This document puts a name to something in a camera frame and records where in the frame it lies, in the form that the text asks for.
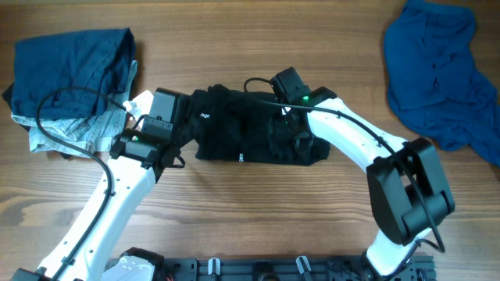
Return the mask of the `black t-shirt with logo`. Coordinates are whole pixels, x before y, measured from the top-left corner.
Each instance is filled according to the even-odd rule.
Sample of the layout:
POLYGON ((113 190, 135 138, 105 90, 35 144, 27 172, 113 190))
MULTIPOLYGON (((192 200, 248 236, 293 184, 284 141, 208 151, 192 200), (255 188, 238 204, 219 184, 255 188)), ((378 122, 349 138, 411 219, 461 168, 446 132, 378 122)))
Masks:
POLYGON ((326 160, 330 144, 310 134, 297 138, 274 95, 244 93, 221 84, 191 95, 189 128, 200 160, 312 165, 326 160))

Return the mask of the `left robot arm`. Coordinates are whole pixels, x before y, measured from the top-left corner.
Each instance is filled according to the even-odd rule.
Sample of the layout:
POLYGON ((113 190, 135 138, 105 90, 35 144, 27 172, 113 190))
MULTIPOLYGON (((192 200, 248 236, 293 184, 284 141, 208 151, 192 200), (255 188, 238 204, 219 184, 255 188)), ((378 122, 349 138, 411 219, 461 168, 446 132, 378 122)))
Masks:
POLYGON ((164 258, 138 248, 107 262, 121 233, 163 170, 175 167, 185 137, 189 95, 159 88, 140 130, 126 129, 100 165, 104 174, 84 209, 35 271, 17 269, 14 280, 163 280, 164 258))

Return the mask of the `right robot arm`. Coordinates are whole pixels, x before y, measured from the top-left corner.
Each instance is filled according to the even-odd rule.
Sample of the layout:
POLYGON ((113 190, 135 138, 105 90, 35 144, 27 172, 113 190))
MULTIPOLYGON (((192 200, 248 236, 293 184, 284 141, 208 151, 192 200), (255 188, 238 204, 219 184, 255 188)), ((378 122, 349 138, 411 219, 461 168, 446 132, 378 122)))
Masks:
POLYGON ((431 142, 384 132, 350 110, 333 91, 310 90, 292 67, 269 83, 300 156, 322 139, 366 174, 379 231, 352 273, 362 280, 390 280, 409 267, 419 246, 445 252, 438 225, 455 211, 455 202, 431 142))

